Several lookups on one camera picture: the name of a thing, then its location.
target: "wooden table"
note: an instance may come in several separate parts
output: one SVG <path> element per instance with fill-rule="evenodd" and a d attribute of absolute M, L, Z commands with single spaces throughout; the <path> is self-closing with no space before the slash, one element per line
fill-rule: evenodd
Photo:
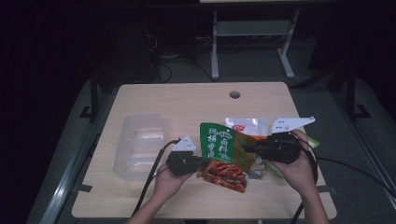
<path fill-rule="evenodd" d="M 230 97 L 238 91 L 240 97 Z M 133 113 L 158 112 L 164 121 L 165 142 L 189 135 L 200 152 L 201 122 L 224 124 L 230 118 L 268 119 L 298 117 L 288 87 L 280 82 L 147 84 L 120 88 L 108 116 L 72 214 L 75 217 L 129 217 L 145 181 L 125 181 L 112 171 L 124 119 Z M 318 186 L 325 181 L 319 173 Z M 151 184 L 146 200 L 150 197 Z M 329 218 L 336 216 L 328 192 L 320 193 Z M 192 176 L 179 193 L 159 211 L 158 218 L 290 218 L 301 202 L 293 190 L 273 170 L 267 168 L 262 180 L 249 180 L 245 193 L 239 193 Z"/>

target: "plastic container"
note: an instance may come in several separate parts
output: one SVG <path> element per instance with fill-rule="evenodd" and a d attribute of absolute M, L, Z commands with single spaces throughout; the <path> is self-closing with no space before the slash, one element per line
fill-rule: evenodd
<path fill-rule="evenodd" d="M 127 181 L 146 180 L 164 146 L 163 136 L 160 114 L 132 114 L 126 117 L 113 161 L 113 171 Z"/>

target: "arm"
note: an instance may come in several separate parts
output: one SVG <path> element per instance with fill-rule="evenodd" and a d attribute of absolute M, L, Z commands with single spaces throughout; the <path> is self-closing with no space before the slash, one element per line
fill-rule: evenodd
<path fill-rule="evenodd" d="M 299 139 L 308 142 L 303 132 L 295 130 L 292 133 Z M 302 146 L 305 149 L 309 149 L 306 143 L 302 142 Z M 305 153 L 301 151 L 299 159 L 291 164 L 275 161 L 271 161 L 271 163 L 283 174 L 286 182 L 301 195 L 306 223 L 329 223 L 323 203 L 318 194 L 311 165 Z"/>
<path fill-rule="evenodd" d="M 126 222 L 127 224 L 150 223 L 166 201 L 174 196 L 183 183 L 192 175 L 174 176 L 167 169 L 166 164 L 158 168 L 157 174 L 151 198 Z"/>

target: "human hand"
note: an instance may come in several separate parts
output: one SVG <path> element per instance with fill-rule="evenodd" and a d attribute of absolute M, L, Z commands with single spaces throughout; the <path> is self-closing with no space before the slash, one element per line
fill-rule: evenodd
<path fill-rule="evenodd" d="M 192 174 L 174 176 L 168 169 L 166 163 L 161 165 L 157 169 L 153 197 L 160 197 L 163 200 L 168 200 L 180 190 L 180 187 L 190 176 L 192 176 Z"/>
<path fill-rule="evenodd" d="M 309 149 L 309 145 L 307 144 L 308 137 L 302 131 L 294 130 L 291 133 L 302 140 L 301 145 L 303 148 L 306 150 Z M 300 151 L 299 158 L 291 164 L 277 161 L 271 161 L 271 163 L 282 173 L 286 182 L 297 190 L 297 192 L 304 193 L 305 191 L 316 188 L 309 159 L 303 151 Z"/>

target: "red spicy snack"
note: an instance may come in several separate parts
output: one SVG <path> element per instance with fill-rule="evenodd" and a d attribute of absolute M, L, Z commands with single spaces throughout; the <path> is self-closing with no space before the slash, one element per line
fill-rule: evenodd
<path fill-rule="evenodd" d="M 198 171 L 197 177 L 241 193 L 245 192 L 248 183 L 241 169 L 234 165 L 229 165 L 225 161 L 212 160 L 206 167 Z"/>

